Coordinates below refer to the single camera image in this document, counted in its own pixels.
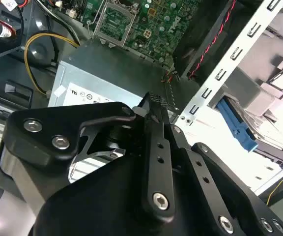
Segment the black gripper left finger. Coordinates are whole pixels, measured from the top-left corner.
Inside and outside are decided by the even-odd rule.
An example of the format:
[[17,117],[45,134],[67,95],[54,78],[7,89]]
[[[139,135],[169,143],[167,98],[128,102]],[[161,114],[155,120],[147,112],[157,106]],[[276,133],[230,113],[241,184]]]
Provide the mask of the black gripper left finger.
[[15,185],[38,216],[50,197],[73,184],[70,167],[88,149],[97,155],[117,144],[123,157],[141,156],[146,131],[164,126],[151,111],[152,95],[133,109],[108,102],[12,113],[0,145],[0,186]]

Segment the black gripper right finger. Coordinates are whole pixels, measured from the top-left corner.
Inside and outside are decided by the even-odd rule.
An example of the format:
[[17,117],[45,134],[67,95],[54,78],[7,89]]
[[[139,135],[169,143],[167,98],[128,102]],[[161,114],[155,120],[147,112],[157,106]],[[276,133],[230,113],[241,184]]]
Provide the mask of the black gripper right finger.
[[188,144],[165,99],[152,95],[151,102],[174,167],[176,215],[162,235],[283,236],[283,221],[207,145]]

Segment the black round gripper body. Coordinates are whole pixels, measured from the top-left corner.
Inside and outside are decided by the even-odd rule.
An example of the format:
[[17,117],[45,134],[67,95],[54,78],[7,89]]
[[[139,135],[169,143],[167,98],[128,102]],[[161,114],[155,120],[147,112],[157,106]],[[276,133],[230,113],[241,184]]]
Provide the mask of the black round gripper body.
[[147,130],[141,156],[130,154],[55,193],[35,236],[162,236],[176,215],[170,143],[164,126]]

